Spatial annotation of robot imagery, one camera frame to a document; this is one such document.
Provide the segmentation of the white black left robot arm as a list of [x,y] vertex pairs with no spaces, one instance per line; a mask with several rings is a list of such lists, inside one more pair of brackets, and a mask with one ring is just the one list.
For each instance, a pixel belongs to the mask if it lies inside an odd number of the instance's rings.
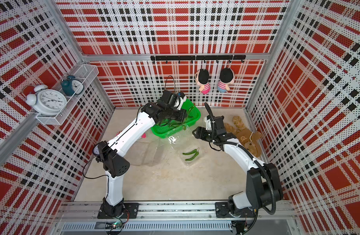
[[110,141],[98,143],[93,153],[103,164],[107,176],[107,192],[101,212],[108,217],[119,217],[124,213],[123,179],[130,163],[124,158],[132,145],[151,127],[163,120],[184,121],[187,117],[182,105],[187,100],[184,93],[164,90],[160,99],[139,108],[136,118]]

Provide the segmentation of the clear plastic clamshell with peppers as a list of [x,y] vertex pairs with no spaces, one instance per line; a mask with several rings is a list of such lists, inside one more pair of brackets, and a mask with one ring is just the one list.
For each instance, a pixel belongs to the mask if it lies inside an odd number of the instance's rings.
[[[197,164],[200,159],[206,155],[205,147],[201,144],[200,140],[193,136],[189,128],[186,128],[185,130],[168,137],[167,141],[185,166],[193,166]],[[183,156],[182,153],[190,152],[197,148],[199,149],[199,155],[194,160],[186,162],[186,157]]]

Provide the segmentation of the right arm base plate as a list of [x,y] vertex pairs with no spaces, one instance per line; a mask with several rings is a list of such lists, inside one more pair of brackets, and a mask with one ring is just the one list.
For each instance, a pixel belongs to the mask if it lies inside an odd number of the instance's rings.
[[250,208],[238,209],[232,201],[215,203],[217,218],[254,218],[255,212]]

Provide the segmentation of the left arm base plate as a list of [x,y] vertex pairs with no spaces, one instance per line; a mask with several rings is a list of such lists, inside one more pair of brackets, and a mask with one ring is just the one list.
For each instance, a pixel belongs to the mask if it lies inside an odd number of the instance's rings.
[[104,202],[100,209],[97,218],[98,219],[135,219],[139,211],[139,203],[124,203],[120,202],[115,206],[109,205]]

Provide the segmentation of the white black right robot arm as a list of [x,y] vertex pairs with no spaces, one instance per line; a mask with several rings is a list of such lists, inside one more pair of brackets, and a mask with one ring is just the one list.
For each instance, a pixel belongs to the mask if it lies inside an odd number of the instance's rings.
[[276,166],[252,155],[224,124],[223,116],[208,115],[205,123],[206,127],[199,126],[192,131],[193,136],[219,147],[246,173],[246,189],[229,197],[228,212],[233,216],[241,216],[248,210],[263,209],[270,215],[275,214],[276,203],[283,199]]

